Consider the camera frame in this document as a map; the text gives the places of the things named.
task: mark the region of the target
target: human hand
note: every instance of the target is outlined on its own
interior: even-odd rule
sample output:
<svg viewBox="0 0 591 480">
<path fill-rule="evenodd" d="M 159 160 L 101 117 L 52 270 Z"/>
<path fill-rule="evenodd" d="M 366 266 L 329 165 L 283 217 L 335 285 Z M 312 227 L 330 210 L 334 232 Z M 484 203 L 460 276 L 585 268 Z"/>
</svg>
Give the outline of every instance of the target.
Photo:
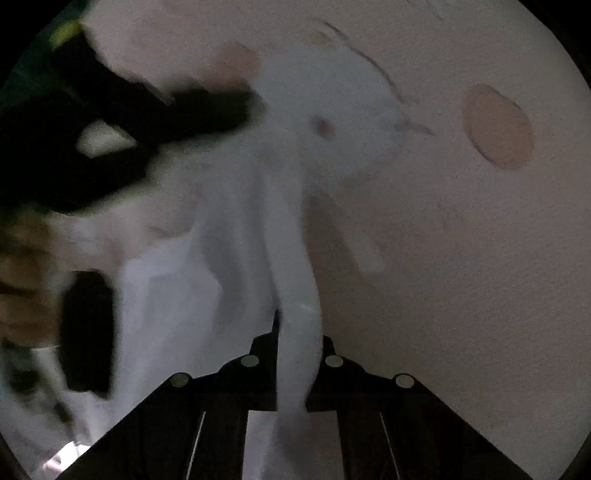
<svg viewBox="0 0 591 480">
<path fill-rule="evenodd" d="M 44 289 L 52 263 L 50 229 L 39 214 L 26 210 L 1 235 L 11 248 L 0 253 L 0 338 L 27 347 L 51 345 L 59 314 Z"/>
</svg>

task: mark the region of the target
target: metal screw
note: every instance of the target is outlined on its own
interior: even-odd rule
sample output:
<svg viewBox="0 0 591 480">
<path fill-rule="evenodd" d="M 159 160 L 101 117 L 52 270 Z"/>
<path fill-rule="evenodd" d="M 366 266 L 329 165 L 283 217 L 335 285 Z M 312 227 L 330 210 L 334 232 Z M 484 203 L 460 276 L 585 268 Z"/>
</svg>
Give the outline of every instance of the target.
<svg viewBox="0 0 591 480">
<path fill-rule="evenodd" d="M 402 374 L 396 377 L 396 384 L 400 388 L 412 388 L 414 386 L 414 378 L 407 374 Z"/>
<path fill-rule="evenodd" d="M 189 375 L 185 373 L 178 373 L 170 377 L 170 384 L 174 388 L 183 388 L 189 383 L 189 380 L 191 380 L 191 377 Z"/>
<path fill-rule="evenodd" d="M 328 365 L 329 367 L 338 368 L 342 367 L 345 362 L 338 355 L 329 355 L 328 357 L 326 357 L 326 360 L 324 360 L 324 363 L 326 363 L 326 365 Z"/>
<path fill-rule="evenodd" d="M 240 359 L 240 363 L 247 368 L 256 367 L 259 359 L 256 355 L 245 355 Z"/>
</svg>

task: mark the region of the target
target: finger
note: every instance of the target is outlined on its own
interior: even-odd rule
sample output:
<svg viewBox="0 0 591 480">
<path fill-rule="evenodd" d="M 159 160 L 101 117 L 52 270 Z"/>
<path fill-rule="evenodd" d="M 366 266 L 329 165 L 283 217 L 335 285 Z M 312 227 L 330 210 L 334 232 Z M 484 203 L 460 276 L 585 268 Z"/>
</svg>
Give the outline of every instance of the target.
<svg viewBox="0 0 591 480">
<path fill-rule="evenodd" d="M 0 323 L 0 337 L 12 343 L 30 348 L 42 348 L 55 345 L 58 329 L 52 324 L 39 325 L 3 325 Z"/>
<path fill-rule="evenodd" d="M 49 249 L 49 227 L 39 214 L 31 210 L 23 211 L 18 220 L 7 227 L 5 232 L 24 247 L 42 251 Z"/>
<path fill-rule="evenodd" d="M 22 290 L 38 290 L 48 262 L 45 253 L 0 254 L 0 282 Z"/>
<path fill-rule="evenodd" d="M 0 295 L 0 323 L 5 327 L 53 325 L 56 315 L 39 298 Z"/>
</svg>

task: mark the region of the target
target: beige wall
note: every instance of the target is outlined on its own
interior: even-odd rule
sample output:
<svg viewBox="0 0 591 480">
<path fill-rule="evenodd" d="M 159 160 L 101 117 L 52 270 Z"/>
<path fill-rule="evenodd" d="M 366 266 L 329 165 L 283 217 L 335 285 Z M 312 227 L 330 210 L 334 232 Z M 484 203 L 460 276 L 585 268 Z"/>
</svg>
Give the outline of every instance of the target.
<svg viewBox="0 0 591 480">
<path fill-rule="evenodd" d="M 588 87 L 516 0 L 318 3 L 101 0 L 87 21 L 115 69 L 160 85 L 198 76 L 228 40 L 264 52 L 309 15 L 374 58 L 435 135 L 412 133 L 383 175 L 340 200 L 383 272 L 362 275 L 326 209 L 311 209 L 326 330 L 368 370 L 419 377 L 534 478 L 558 478 L 591 429 Z M 517 170 L 465 133 L 476 84 L 531 124 Z"/>
</svg>

